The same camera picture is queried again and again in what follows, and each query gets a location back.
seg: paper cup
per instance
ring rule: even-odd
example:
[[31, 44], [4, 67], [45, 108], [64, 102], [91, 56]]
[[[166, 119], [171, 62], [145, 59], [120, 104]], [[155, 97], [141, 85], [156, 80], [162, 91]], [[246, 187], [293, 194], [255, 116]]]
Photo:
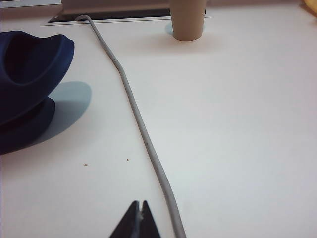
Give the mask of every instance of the paper cup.
[[203, 33], [206, 0], [170, 0], [173, 35], [180, 41], [192, 41]]

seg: black object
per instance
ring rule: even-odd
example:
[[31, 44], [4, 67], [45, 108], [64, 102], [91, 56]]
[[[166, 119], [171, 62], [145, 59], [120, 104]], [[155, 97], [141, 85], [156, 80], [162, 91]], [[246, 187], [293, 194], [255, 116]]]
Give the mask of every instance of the black object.
[[160, 238], [147, 201], [134, 201], [109, 238]]

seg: navy blue object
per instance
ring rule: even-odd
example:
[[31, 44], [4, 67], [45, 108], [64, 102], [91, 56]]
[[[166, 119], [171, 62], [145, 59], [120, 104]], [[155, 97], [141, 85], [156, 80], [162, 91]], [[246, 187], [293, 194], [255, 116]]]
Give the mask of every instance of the navy blue object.
[[160, 238], [147, 201], [134, 201], [109, 238]]
[[0, 33], [0, 154], [26, 146], [48, 127], [55, 106], [47, 96], [73, 55], [74, 42], [64, 35]]

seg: white desk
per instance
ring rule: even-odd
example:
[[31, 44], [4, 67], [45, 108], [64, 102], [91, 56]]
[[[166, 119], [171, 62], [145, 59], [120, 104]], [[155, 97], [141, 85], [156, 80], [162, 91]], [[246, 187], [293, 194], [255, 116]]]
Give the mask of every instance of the white desk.
[[[1, 10], [2, 31], [74, 40], [62, 82], [92, 92], [67, 130], [1, 157], [1, 235], [105, 238], [146, 199], [171, 238], [119, 75], [89, 25], [40, 26], [59, 10]], [[218, 6], [194, 42], [173, 39], [169, 23], [97, 27], [126, 70], [187, 236], [316, 237], [316, 19], [298, 2]]]

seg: gray cable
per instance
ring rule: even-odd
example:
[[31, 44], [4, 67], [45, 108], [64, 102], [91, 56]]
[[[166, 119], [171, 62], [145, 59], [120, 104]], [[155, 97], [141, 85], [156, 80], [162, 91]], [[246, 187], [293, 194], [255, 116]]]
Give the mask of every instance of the gray cable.
[[182, 224], [182, 220], [180, 218], [179, 215], [179, 211], [178, 211], [178, 207], [177, 207], [177, 203], [173, 194], [173, 190], [168, 182], [167, 176], [164, 172], [164, 169], [162, 167], [162, 164], [159, 161], [159, 157], [154, 149], [154, 146], [151, 142], [149, 133], [144, 125], [142, 116], [140, 114], [139, 108], [137, 103], [135, 102], [132, 90], [130, 88], [129, 82], [127, 80], [127, 77], [125, 75], [124, 69], [121, 66], [121, 64], [119, 63], [119, 61], [117, 60], [117, 58], [114, 56], [113, 52], [111, 51], [111, 49], [109, 48], [109, 46], [105, 43], [105, 41], [103, 40], [102, 36], [100, 35], [98, 29], [96, 28], [95, 24], [93, 23], [92, 19], [90, 18], [90, 16], [87, 15], [81, 15], [78, 16], [75, 21], [80, 21], [83, 19], [87, 19], [91, 25], [91, 27], [93, 28], [97, 38], [99, 39], [99, 42], [101, 44], [101, 46], [103, 47], [103, 49], [105, 50], [105, 52], [108, 54], [108, 56], [110, 57], [110, 59], [112, 60], [113, 64], [115, 65], [115, 67], [117, 68], [117, 70], [120, 73], [121, 79], [122, 79], [122, 83], [124, 85], [125, 91], [128, 95], [129, 98], [129, 102], [135, 117], [135, 120], [137, 121], [137, 124], [139, 126], [139, 130], [140, 133], [142, 135], [143, 141], [144, 141], [144, 145], [148, 151], [150, 160], [153, 164], [154, 170], [157, 174], [159, 183], [162, 187], [164, 196], [165, 196], [165, 200], [167, 203], [167, 207], [169, 210], [169, 215], [173, 224], [173, 228], [174, 228], [174, 233], [175, 233], [175, 237], [176, 238], [186, 238], [186, 234], [184, 231], [184, 227]]

